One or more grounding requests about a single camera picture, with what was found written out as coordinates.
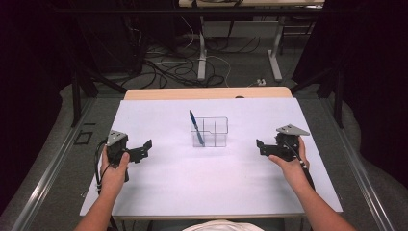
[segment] forearm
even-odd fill
[[[315,231],[355,230],[337,214],[310,186],[293,187],[306,216]]]
[[[115,204],[115,197],[101,194],[75,230],[106,230]]]

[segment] hand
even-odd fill
[[[309,161],[306,159],[306,148],[305,143],[301,137],[299,139],[299,156],[309,168]],[[300,167],[300,162],[297,159],[292,160],[291,162],[284,161],[283,159],[273,155],[269,155],[269,159],[279,165],[282,168],[283,174],[291,185],[291,187],[304,186],[305,184],[309,185],[303,169]]]
[[[117,168],[111,167],[108,162],[107,147],[104,146],[101,166],[101,175],[103,174],[101,196],[116,198],[119,195],[125,181],[125,171],[129,163],[129,158],[129,153],[123,153],[119,166]]]

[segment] black backdrop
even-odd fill
[[[361,128],[360,152],[406,188],[407,5],[404,0],[326,0],[325,9],[358,13],[320,17],[293,75],[301,84],[344,59],[344,101]]]
[[[48,22],[37,1],[0,3],[0,213],[41,151],[62,104],[59,91],[70,83]]]

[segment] gray floor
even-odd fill
[[[240,49],[248,41],[244,38],[231,41],[232,51]],[[281,67],[282,75],[285,80],[278,84],[273,81],[269,67],[267,54],[265,50],[270,47],[268,40],[262,40],[256,51],[248,54],[209,54],[217,56],[211,58],[210,62],[215,67],[219,75],[226,76],[229,87],[247,87],[256,82],[258,78],[265,78],[267,86],[288,86],[294,83],[291,81],[292,73],[295,69],[297,60],[302,52],[307,38],[293,37],[286,39],[284,54],[278,56],[278,62]],[[137,89],[150,82],[151,76],[142,76],[130,80],[125,85],[128,89]],[[50,133],[41,152],[38,154],[36,162],[33,164],[27,178],[14,196],[6,211],[0,218],[1,230],[12,230],[18,226],[18,222],[25,222],[29,230],[72,230],[80,220],[79,209],[82,206],[84,198],[81,194],[88,188],[92,177],[93,152],[96,144],[105,138],[115,118],[115,111],[123,95],[116,94],[106,86],[97,85],[100,94],[96,99],[84,100],[83,105],[89,108],[84,111],[84,119],[80,126],[70,129],[72,121],[72,102],[70,87],[61,91],[64,103],[60,111],[57,122]],[[159,81],[150,88],[158,88]],[[185,88],[174,81],[168,80],[167,88]],[[341,197],[341,203],[344,207],[343,216],[354,224],[359,230],[385,230],[378,225],[378,220],[372,214],[373,209],[368,203],[367,195],[364,193],[364,186],[356,180],[356,175],[352,170],[347,150],[341,141],[340,135],[331,122],[330,115],[325,111],[325,105],[330,105],[330,100],[319,100],[315,94],[316,86],[311,86],[295,97],[298,98],[305,117],[314,134],[316,143],[325,163],[329,176],[333,182],[336,192]],[[351,110],[344,107],[344,132],[347,140],[350,141],[354,150],[359,148],[360,131],[358,124],[353,118]],[[68,138],[76,138],[80,131],[92,132],[88,145],[75,144],[69,142]],[[50,169],[50,163],[53,163],[58,153],[67,153],[61,161],[60,167],[55,169],[53,178],[50,180],[52,187],[44,192],[44,197],[38,202],[37,209],[29,214],[30,220],[21,220],[23,214],[27,211],[28,202],[35,194],[38,182],[42,176]],[[378,201],[383,206],[383,210],[390,219],[395,230],[408,230],[407,215],[408,211],[408,192],[396,180],[390,177],[382,170],[374,167],[370,163],[361,159],[364,164],[362,171],[369,177],[370,183],[378,195]],[[135,222],[134,230],[145,230],[148,221]],[[287,218],[287,230],[298,230],[298,218]],[[127,221],[126,226],[132,229],[133,222]]]

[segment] blue pen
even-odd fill
[[[201,134],[200,134],[200,132],[198,131],[197,122],[195,121],[195,117],[194,117],[194,115],[192,114],[192,111],[191,111],[191,110],[190,110],[190,117],[191,117],[192,124],[194,125],[195,130],[197,131],[198,140],[200,141],[200,144],[204,146],[203,138],[201,137]]]

